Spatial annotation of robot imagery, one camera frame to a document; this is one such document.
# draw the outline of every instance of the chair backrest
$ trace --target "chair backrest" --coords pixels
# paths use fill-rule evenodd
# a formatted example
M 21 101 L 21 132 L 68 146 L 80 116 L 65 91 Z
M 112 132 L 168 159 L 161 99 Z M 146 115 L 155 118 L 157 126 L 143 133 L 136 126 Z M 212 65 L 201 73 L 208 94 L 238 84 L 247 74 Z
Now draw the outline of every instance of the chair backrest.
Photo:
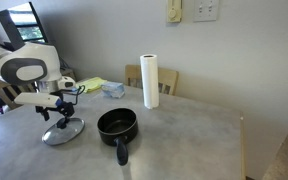
M 5 81 L 0 80 L 0 98 L 5 102 L 6 105 L 10 107 L 10 109 L 15 109 L 20 104 L 16 104 L 14 99 L 21 92 L 36 92 L 34 84 L 29 84 L 25 86 L 14 86 Z
M 179 73 L 174 70 L 158 68 L 158 89 L 160 93 L 175 95 Z M 125 66 L 125 85 L 143 88 L 140 65 Z

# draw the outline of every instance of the pan handle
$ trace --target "pan handle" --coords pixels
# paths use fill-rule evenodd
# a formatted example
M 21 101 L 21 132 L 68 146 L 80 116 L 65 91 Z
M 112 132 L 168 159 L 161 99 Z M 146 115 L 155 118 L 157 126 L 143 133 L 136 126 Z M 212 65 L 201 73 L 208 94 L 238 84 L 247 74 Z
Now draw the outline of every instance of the pan handle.
M 126 148 L 126 145 L 124 144 L 124 140 L 126 140 L 126 137 L 117 137 L 114 141 L 116 143 L 116 157 L 117 157 L 117 163 L 120 166 L 124 166 L 127 164 L 128 161 L 128 151 Z

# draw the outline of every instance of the light switch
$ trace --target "light switch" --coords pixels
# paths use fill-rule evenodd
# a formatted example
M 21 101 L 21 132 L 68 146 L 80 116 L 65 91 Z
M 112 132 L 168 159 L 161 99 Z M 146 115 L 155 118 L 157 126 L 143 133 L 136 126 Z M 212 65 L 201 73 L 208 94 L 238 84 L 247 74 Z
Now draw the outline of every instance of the light switch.
M 219 0 L 195 0 L 194 21 L 216 21 Z
M 181 22 L 182 0 L 167 0 L 167 22 Z

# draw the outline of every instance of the frying pan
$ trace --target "frying pan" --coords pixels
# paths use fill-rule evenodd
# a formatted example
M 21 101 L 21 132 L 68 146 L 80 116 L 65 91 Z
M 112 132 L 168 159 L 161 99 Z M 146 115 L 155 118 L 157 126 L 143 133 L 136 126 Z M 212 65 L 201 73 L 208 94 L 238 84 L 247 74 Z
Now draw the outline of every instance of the frying pan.
M 127 164 L 126 144 L 132 141 L 138 132 L 136 114 L 126 108 L 111 110 L 101 116 L 97 128 L 105 144 L 116 146 L 117 163 L 121 166 Z

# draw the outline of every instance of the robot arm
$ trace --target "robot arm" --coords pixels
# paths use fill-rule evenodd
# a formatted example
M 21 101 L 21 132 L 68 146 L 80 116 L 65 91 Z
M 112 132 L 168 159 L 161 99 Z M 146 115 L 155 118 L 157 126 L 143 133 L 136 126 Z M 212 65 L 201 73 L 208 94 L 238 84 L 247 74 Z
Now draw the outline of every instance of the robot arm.
M 51 94 L 75 87 L 72 78 L 62 77 L 55 47 L 44 44 L 26 43 L 14 52 L 0 47 L 0 76 L 13 85 L 37 82 L 39 92 L 21 93 L 15 99 L 18 104 L 57 108 L 61 99 Z

